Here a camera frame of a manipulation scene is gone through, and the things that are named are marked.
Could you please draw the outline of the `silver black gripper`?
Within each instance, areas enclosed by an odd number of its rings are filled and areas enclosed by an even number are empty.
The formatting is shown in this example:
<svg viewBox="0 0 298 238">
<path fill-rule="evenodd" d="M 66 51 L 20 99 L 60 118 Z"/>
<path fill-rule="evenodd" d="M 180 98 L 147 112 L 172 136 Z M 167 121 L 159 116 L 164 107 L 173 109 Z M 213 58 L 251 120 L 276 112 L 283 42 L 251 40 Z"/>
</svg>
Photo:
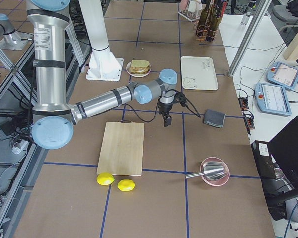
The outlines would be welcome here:
<svg viewBox="0 0 298 238">
<path fill-rule="evenodd" d="M 169 115 L 173 104 L 180 103 L 181 106 L 186 106 L 186 96 L 175 89 L 170 89 L 158 101 L 159 113 L 163 115 L 164 127 L 172 124 L 172 116 Z"/>
</svg>

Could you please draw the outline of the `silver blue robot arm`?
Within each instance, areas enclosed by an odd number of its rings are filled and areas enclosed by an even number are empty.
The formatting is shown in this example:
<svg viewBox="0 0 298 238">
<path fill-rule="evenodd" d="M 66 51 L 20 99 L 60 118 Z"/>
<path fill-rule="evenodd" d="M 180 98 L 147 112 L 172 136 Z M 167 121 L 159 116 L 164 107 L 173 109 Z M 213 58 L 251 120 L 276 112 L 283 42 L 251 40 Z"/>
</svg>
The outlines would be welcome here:
<svg viewBox="0 0 298 238">
<path fill-rule="evenodd" d="M 171 125 L 170 110 L 176 102 L 177 73 L 164 69 L 159 78 L 130 83 L 74 105 L 66 100 L 65 29 L 70 24 L 69 1 L 29 0 L 27 17 L 34 27 L 38 102 L 33 107 L 31 135 L 45 149 L 69 143 L 79 121 L 119 107 L 131 100 L 145 104 L 157 99 L 156 112 L 165 126 Z"/>
</svg>

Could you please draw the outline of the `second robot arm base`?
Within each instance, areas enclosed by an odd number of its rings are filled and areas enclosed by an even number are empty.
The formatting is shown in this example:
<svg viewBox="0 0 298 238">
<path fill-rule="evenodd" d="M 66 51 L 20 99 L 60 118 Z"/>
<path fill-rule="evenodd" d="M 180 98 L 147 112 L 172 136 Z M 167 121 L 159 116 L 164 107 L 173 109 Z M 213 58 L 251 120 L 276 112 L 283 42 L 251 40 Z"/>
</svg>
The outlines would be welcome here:
<svg viewBox="0 0 298 238">
<path fill-rule="evenodd" d="M 18 32 L 7 15 L 0 13 L 0 47 L 5 50 L 23 50 L 32 41 L 30 33 Z"/>
</svg>

